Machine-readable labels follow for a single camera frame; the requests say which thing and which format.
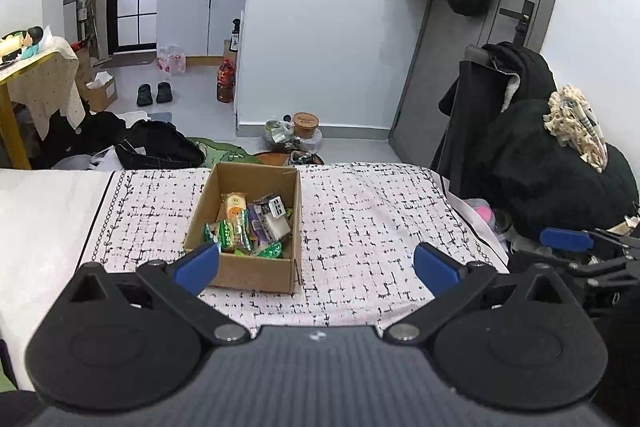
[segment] black circular disc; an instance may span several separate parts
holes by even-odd
[[[525,303],[460,317],[436,337],[436,365],[460,394],[501,409],[541,411],[597,387],[607,351],[586,317]]]
[[[152,403],[179,387],[200,358],[197,334],[161,311],[90,302],[41,330],[25,356],[36,391],[82,409]]]

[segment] red bottle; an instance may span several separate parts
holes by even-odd
[[[216,83],[216,97],[219,102],[229,103],[234,101],[234,87],[236,85],[236,69],[228,58],[218,69],[218,81]]]

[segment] pink object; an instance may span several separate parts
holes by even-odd
[[[494,215],[488,206],[478,206],[478,208],[474,208],[474,210],[478,216],[482,217],[485,223],[489,223]]]

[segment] black door handle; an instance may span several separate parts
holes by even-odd
[[[531,22],[533,9],[535,7],[536,4],[533,1],[526,0],[522,3],[521,12],[507,10],[506,8],[500,8],[498,10],[500,15],[505,15],[518,20],[518,24],[516,24],[516,35],[513,37],[513,43],[516,46],[524,46],[524,41],[527,37],[527,32],[529,31],[529,23]]]

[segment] gray ribbed panel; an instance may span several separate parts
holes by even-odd
[[[317,338],[320,331],[326,336]],[[112,417],[46,410],[33,427],[604,427],[586,406],[537,416],[481,407],[450,390],[411,347],[369,327],[264,327],[217,350],[186,388]]]

